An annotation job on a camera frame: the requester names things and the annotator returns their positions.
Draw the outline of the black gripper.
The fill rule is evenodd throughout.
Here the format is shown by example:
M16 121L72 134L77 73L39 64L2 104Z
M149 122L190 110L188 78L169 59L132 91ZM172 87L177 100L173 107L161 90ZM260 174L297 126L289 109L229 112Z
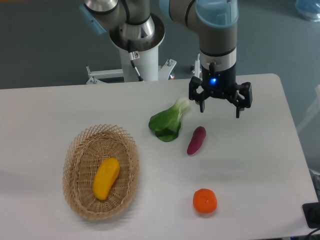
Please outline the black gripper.
M236 118L246 108L249 109L253 101L252 84L244 82L236 83L236 64L223 71L217 71L214 66L214 74L202 66L202 80L196 76L190 79L188 86L188 98L195 101L200 112L205 111L205 98L230 98L230 103L236 107Z

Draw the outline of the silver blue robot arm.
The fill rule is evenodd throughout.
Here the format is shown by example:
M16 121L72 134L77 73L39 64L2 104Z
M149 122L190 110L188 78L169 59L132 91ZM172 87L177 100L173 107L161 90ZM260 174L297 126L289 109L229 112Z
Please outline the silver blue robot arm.
M252 105L249 82L236 82L238 3L235 0L161 0L173 22L196 33L199 61L189 83L189 98L200 110L207 98L228 100L239 114ZM108 32L121 57L126 82L158 81L158 48L165 37L161 19L149 0L85 0L80 10L98 33Z

